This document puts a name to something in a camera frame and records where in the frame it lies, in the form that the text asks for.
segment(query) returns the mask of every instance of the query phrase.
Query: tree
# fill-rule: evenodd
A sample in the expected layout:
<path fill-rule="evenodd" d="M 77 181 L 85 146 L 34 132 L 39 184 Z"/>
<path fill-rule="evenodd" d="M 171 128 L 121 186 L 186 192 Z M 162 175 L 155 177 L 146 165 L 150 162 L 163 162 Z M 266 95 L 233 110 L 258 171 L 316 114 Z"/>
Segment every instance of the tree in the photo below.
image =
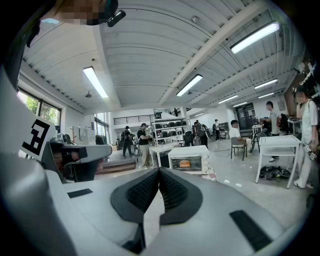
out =
<path fill-rule="evenodd" d="M 38 101 L 34 98 L 27 97 L 26 98 L 26 107 L 35 115 L 37 114 L 37 108 L 38 108 Z M 40 117 L 54 123 L 57 125 L 57 115 L 58 115 L 58 110 L 45 105 L 44 103 L 41 106 L 41 111 L 40 111 Z"/>

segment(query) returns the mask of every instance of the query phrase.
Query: fluorescent ceiling light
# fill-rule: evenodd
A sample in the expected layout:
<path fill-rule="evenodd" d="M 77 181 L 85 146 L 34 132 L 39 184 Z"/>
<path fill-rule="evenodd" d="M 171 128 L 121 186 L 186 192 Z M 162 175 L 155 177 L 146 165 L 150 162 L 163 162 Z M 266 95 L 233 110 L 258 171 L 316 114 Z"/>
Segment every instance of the fluorescent ceiling light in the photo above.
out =
<path fill-rule="evenodd" d="M 230 49 L 234 54 L 236 54 L 241 50 L 243 50 L 244 48 L 248 47 L 249 45 L 253 44 L 254 42 L 278 30 L 279 30 L 279 23 L 272 21 L 262 26 L 261 28 L 255 30 L 254 32 L 248 34 L 245 38 L 243 38 L 242 40 L 240 40 L 239 42 L 231 46 Z"/>
<path fill-rule="evenodd" d="M 263 84 L 260 84 L 260 85 L 258 85 L 258 86 L 256 86 L 256 87 L 254 87 L 254 89 L 259 89 L 259 88 L 261 88 L 261 87 L 263 87 L 263 86 L 267 86 L 267 85 L 276 83 L 277 81 L 278 81 L 277 78 L 276 78 L 276 79 L 273 79 L 273 80 L 271 80 L 271 81 L 269 81 L 269 82 L 265 82 L 265 83 L 263 83 Z"/>
<path fill-rule="evenodd" d="M 102 98 L 108 98 L 108 95 L 106 94 L 105 90 L 103 89 L 101 83 L 99 82 L 96 76 L 94 68 L 92 66 L 86 67 L 83 69 L 83 72 L 85 73 L 86 77 L 89 79 L 91 84 L 94 86 L 96 91 L 100 94 L 100 96 Z"/>
<path fill-rule="evenodd" d="M 195 117 L 200 116 L 200 115 L 202 115 L 202 114 L 204 114 L 204 113 L 205 113 L 205 112 L 202 112 L 202 113 L 200 113 L 200 114 L 196 114 Z"/>
<path fill-rule="evenodd" d="M 243 103 L 240 103 L 240 104 L 237 104 L 237 105 L 234 105 L 233 107 L 238 107 L 238 106 L 241 106 L 241 105 L 244 105 L 244 104 L 247 104 L 248 102 L 243 102 Z"/>
<path fill-rule="evenodd" d="M 230 97 L 230 98 L 226 98 L 226 99 L 224 99 L 223 101 L 218 102 L 218 104 L 223 103 L 223 102 L 227 102 L 227 101 L 232 100 L 232 99 L 234 99 L 234 98 L 236 98 L 236 97 L 238 97 L 238 95 L 234 95 L 234 96 L 232 96 L 232 97 Z"/>
<path fill-rule="evenodd" d="M 274 94 L 275 94 L 274 92 L 271 92 L 271 93 L 269 93 L 269 94 L 260 96 L 260 97 L 258 97 L 258 98 L 261 99 L 261 98 L 264 98 L 264 97 L 267 97 L 267 96 L 270 96 L 270 95 L 274 95 Z"/>
<path fill-rule="evenodd" d="M 182 96 L 186 91 L 188 91 L 192 86 L 194 86 L 196 83 L 198 83 L 202 78 L 203 78 L 202 75 L 196 74 L 196 75 L 194 76 L 194 78 L 192 78 L 192 79 L 190 80 L 190 82 L 188 82 L 188 83 L 186 84 L 186 86 L 183 87 L 176 95 L 177 95 L 178 97 Z"/>

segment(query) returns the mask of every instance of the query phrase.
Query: white desk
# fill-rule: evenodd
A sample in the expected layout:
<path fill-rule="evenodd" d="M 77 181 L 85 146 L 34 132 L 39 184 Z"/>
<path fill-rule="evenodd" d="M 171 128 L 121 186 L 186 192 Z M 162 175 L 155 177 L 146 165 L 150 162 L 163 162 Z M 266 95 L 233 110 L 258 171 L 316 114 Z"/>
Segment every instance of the white desk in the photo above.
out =
<path fill-rule="evenodd" d="M 252 126 L 252 132 L 253 132 L 253 135 L 261 133 L 262 132 L 262 125 L 254 125 L 254 126 Z"/>
<path fill-rule="evenodd" d="M 178 146 L 179 146 L 179 143 L 170 143 L 170 144 L 150 147 L 149 151 L 150 151 L 150 155 L 151 155 L 152 166 L 153 167 L 156 166 L 154 153 L 157 154 L 159 167 L 161 167 L 160 153 L 163 153 L 163 152 L 166 152 L 166 151 L 171 151 L 173 148 L 178 147 Z"/>
<path fill-rule="evenodd" d="M 290 127 L 290 124 L 292 124 L 293 135 L 295 135 L 295 126 L 296 126 L 296 124 L 300 124 L 300 123 L 302 123 L 302 120 L 298 120 L 298 121 L 288 120 L 289 127 Z"/>
<path fill-rule="evenodd" d="M 292 179 L 294 178 L 300 143 L 301 141 L 293 135 L 260 137 L 260 159 L 255 183 L 258 183 L 259 180 L 263 156 L 294 157 L 291 175 L 286 186 L 286 188 L 288 189 L 290 187 Z"/>

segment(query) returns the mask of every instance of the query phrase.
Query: white toaster oven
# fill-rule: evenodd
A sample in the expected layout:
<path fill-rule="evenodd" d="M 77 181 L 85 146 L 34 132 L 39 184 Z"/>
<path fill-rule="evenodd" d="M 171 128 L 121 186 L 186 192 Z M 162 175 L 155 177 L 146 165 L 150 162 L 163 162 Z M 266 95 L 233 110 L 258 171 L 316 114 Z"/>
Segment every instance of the white toaster oven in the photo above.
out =
<path fill-rule="evenodd" d="M 194 175 L 209 174 L 210 151 L 205 145 L 175 147 L 168 157 L 171 169 Z"/>

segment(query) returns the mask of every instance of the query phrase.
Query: balcony railing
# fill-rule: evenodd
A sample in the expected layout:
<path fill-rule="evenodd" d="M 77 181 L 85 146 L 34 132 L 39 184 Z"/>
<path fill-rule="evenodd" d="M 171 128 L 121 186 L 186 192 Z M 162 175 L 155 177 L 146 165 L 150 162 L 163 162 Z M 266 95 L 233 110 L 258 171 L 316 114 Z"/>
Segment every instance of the balcony railing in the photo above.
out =
<path fill-rule="evenodd" d="M 113 121 L 115 125 L 122 125 L 122 124 L 136 123 L 136 122 L 149 123 L 155 119 L 161 119 L 161 114 L 146 114 L 146 115 L 118 117 L 118 118 L 114 118 Z"/>

